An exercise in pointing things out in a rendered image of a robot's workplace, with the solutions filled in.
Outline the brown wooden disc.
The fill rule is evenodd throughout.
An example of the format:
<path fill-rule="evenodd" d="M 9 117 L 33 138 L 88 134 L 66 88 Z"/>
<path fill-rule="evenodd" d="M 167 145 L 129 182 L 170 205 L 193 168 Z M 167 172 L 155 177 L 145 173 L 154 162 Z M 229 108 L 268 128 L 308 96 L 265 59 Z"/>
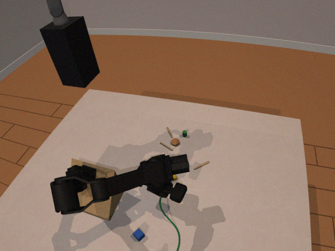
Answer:
<path fill-rule="evenodd" d="M 172 139 L 172 140 L 171 140 L 171 144 L 172 144 L 173 146 L 178 146 L 179 143 L 180 143 L 179 139 Z"/>

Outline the blue block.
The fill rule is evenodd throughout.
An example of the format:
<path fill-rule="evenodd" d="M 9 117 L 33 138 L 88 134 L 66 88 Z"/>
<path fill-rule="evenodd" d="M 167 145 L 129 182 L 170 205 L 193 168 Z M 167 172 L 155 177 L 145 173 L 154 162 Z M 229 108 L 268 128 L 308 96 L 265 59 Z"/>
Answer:
<path fill-rule="evenodd" d="M 137 241 L 141 241 L 145 237 L 144 233 L 139 228 L 134 231 L 133 235 L 137 239 Z"/>

